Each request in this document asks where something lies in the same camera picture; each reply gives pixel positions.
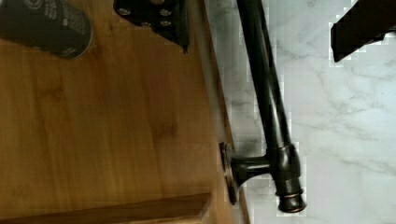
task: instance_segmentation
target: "marble veining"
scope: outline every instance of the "marble veining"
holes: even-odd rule
[[[235,0],[205,0],[236,150],[265,139]],[[332,60],[330,29],[356,0],[264,0],[308,207],[276,209],[269,175],[246,183],[252,223],[396,223],[396,39]]]

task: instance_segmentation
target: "wood grain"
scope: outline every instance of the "wood grain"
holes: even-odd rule
[[[189,54],[74,0],[94,40],[67,61],[0,40],[0,219],[211,192],[232,223],[194,28]]]
[[[230,121],[227,114],[216,53],[213,46],[204,1],[190,1],[189,7],[192,24],[195,28],[197,46],[200,51],[201,64],[203,66],[212,117],[218,133],[218,140],[219,142],[225,142],[233,145]],[[239,204],[233,207],[234,222],[250,224],[245,191],[244,189],[240,189],[239,192]]]
[[[143,203],[128,203],[56,215],[0,220],[1,224],[208,224],[210,195],[200,194]]]

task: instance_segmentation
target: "hinge screw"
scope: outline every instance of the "hinge screw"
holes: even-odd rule
[[[154,5],[162,5],[165,0],[150,0],[150,2]]]
[[[167,9],[163,8],[160,10],[160,15],[162,15],[162,16],[170,16],[171,14],[172,14],[172,12]]]
[[[143,21],[143,22],[142,22],[142,26],[150,27],[150,26],[151,26],[151,23],[149,23],[149,22],[147,22],[147,21]]]
[[[119,8],[119,13],[121,16],[129,16],[131,15],[131,10],[126,8]]]
[[[172,25],[171,21],[161,21],[161,26],[170,26]]]

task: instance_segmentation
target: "black metal pipe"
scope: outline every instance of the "black metal pipe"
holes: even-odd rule
[[[233,180],[238,188],[250,178],[270,172],[270,163],[265,156],[252,158],[232,156],[231,166]]]
[[[279,209],[283,212],[299,212],[305,208],[299,181],[300,161],[290,140],[262,2],[237,0],[237,4],[267,143],[262,163],[268,159],[269,173],[276,183],[276,195],[280,199]],[[245,163],[249,164],[249,160],[245,158]],[[237,175],[241,169],[235,171],[234,163],[233,157],[233,173]]]

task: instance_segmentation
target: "white marble countertop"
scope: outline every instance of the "white marble countertop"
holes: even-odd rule
[[[236,150],[262,155],[237,4],[205,1]],[[256,177],[246,183],[253,224],[396,223],[396,39],[334,63],[330,29],[355,2],[263,1],[308,206],[282,214],[271,177]]]

